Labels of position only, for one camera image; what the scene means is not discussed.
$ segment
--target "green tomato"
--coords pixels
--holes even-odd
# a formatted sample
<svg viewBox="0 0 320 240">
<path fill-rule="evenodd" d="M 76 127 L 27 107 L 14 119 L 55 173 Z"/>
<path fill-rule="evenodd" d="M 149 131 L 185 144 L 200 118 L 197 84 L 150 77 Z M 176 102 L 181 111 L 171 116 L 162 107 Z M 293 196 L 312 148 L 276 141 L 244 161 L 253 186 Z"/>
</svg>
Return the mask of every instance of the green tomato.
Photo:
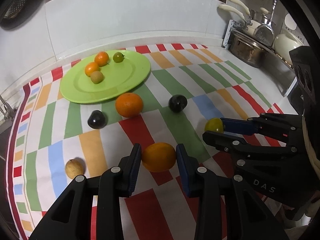
<svg viewBox="0 0 320 240">
<path fill-rule="evenodd" d="M 116 63 L 122 62 L 124 59 L 124 55 L 121 52 L 116 52 L 113 55 L 113 61 Z"/>
<path fill-rule="evenodd" d="M 204 127 L 204 131 L 213 131 L 223 133 L 223 122 L 220 118 L 210 119 Z"/>
</svg>

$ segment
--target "orange fruit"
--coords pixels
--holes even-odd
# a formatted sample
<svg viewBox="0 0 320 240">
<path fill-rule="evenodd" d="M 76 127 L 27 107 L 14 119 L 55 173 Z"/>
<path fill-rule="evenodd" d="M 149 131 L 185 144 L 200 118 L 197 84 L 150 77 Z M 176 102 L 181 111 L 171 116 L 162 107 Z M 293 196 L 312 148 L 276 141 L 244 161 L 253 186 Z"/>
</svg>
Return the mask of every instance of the orange fruit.
<svg viewBox="0 0 320 240">
<path fill-rule="evenodd" d="M 99 67 L 106 65 L 108 60 L 109 60 L 109 55 L 104 51 L 99 52 L 94 58 L 94 62 L 97 63 Z"/>
<path fill-rule="evenodd" d="M 116 110 L 124 117 L 134 117 L 143 109 L 143 101 L 140 96 L 134 93 L 124 93 L 116 100 Z"/>
<path fill-rule="evenodd" d="M 87 66 L 84 68 L 84 73 L 90 77 L 92 72 L 100 71 L 99 65 L 95 62 L 90 62 Z"/>
<path fill-rule="evenodd" d="M 168 143 L 154 143 L 144 149 L 141 161 L 148 171 L 167 171 L 176 163 L 176 151 Z"/>
</svg>

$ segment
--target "dark purple fruit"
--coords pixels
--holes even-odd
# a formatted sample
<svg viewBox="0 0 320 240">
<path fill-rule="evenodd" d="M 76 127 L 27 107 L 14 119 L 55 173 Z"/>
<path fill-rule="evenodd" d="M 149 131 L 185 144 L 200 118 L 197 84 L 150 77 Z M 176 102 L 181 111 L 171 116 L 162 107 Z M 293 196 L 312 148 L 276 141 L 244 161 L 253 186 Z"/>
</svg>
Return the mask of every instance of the dark purple fruit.
<svg viewBox="0 0 320 240">
<path fill-rule="evenodd" d="M 170 98 L 168 106 L 172 112 L 180 113 L 188 104 L 188 100 L 183 95 L 174 95 Z"/>
<path fill-rule="evenodd" d="M 101 129 L 106 124 L 107 124 L 106 117 L 99 110 L 94 110 L 88 119 L 88 125 L 92 129 Z"/>
</svg>

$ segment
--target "green stripe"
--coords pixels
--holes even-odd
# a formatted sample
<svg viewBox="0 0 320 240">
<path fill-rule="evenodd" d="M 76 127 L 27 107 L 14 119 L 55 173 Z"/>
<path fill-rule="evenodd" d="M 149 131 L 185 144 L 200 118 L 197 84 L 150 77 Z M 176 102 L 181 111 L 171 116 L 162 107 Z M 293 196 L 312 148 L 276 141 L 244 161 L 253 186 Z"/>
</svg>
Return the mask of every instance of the green stripe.
<svg viewBox="0 0 320 240">
<path fill-rule="evenodd" d="M 36 151 L 27 154 L 25 170 L 27 179 L 26 191 L 30 209 L 32 211 L 42 211 L 37 190 L 36 156 Z"/>
<path fill-rule="evenodd" d="M 64 138 L 79 134 L 82 134 L 80 104 L 70 102 Z"/>
<path fill-rule="evenodd" d="M 140 86 L 136 87 L 132 92 L 139 95 L 142 98 L 143 113 L 161 108 L 161 105 L 159 104 L 158 100 L 154 97 L 154 95 L 151 93 L 151 91 L 145 85 L 145 83 L 142 83 Z"/>
<path fill-rule="evenodd" d="M 101 111 L 107 117 L 107 124 L 112 124 L 122 120 L 121 115 L 119 115 L 116 110 L 115 104 L 116 104 L 115 99 L 103 102 L 101 104 Z"/>
<path fill-rule="evenodd" d="M 184 95 L 186 98 L 192 98 L 193 95 L 165 69 L 154 70 L 153 75 L 168 90 L 171 95 Z"/>
<path fill-rule="evenodd" d="M 257 89 L 255 88 L 254 85 L 252 85 L 252 83 L 251 83 L 250 81 L 245 82 L 245 84 L 246 84 L 246 85 L 248 86 L 248 88 L 250 88 L 254 93 L 256 93 L 256 94 L 261 98 L 261 100 L 262 100 L 269 108 L 271 108 L 271 104 L 268 102 L 268 100 L 262 95 L 262 93 L 261 93 L 259 90 L 257 90 Z"/>
<path fill-rule="evenodd" d="M 244 81 L 241 78 L 237 77 L 233 74 L 230 70 L 222 66 L 220 63 L 215 63 L 219 68 L 221 68 L 224 72 L 226 72 L 234 81 L 236 81 L 239 85 L 242 84 Z"/>
<path fill-rule="evenodd" d="M 205 91 L 206 94 L 217 90 L 212 85 L 208 84 L 202 78 L 197 76 L 194 72 L 192 72 L 186 66 L 181 66 L 179 68 L 181 68 L 184 72 L 186 72 Z"/>
<path fill-rule="evenodd" d="M 244 73 L 240 68 L 238 68 L 235 64 L 230 62 L 229 60 L 225 61 L 230 67 L 232 67 L 235 71 L 243 75 L 246 79 L 251 80 L 251 77 L 249 77 L 246 73 Z"/>
<path fill-rule="evenodd" d="M 24 135 L 19 137 L 16 141 L 16 147 L 24 143 Z"/>
<path fill-rule="evenodd" d="M 47 105 L 40 134 L 39 149 L 51 145 L 53 114 L 56 102 Z"/>
<path fill-rule="evenodd" d="M 169 107 L 163 107 L 159 110 L 176 142 L 184 144 L 189 156 L 197 158 L 199 163 L 210 158 L 192 124 L 183 112 L 175 114 Z"/>
<path fill-rule="evenodd" d="M 28 103 L 29 103 L 30 101 L 32 101 L 33 99 L 35 99 L 36 96 L 37 96 L 37 95 L 34 95 L 34 96 L 32 96 L 31 98 L 29 98 Z"/>
<path fill-rule="evenodd" d="M 221 83 L 225 88 L 232 87 L 232 85 L 215 69 L 210 67 L 208 64 L 199 64 L 210 76 L 212 76 L 215 80 Z"/>
<path fill-rule="evenodd" d="M 28 214 L 26 204 L 23 202 L 16 202 L 20 213 Z"/>
</svg>

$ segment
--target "green plate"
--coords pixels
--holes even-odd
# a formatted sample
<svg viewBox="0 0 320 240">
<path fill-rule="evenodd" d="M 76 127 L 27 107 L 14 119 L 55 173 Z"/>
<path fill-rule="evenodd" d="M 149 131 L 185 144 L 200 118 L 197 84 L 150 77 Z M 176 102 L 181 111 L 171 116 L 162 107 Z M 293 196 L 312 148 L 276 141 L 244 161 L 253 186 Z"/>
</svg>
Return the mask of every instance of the green plate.
<svg viewBox="0 0 320 240">
<path fill-rule="evenodd" d="M 108 65 L 100 68 L 104 80 L 93 84 L 84 73 L 85 66 L 94 61 L 96 55 L 84 58 L 62 78 L 60 91 L 65 99 L 80 104 L 101 102 L 114 98 L 139 85 L 150 72 L 150 62 L 142 54 L 129 50 L 108 50 Z M 121 52 L 124 60 L 113 61 L 113 55 Z"/>
</svg>

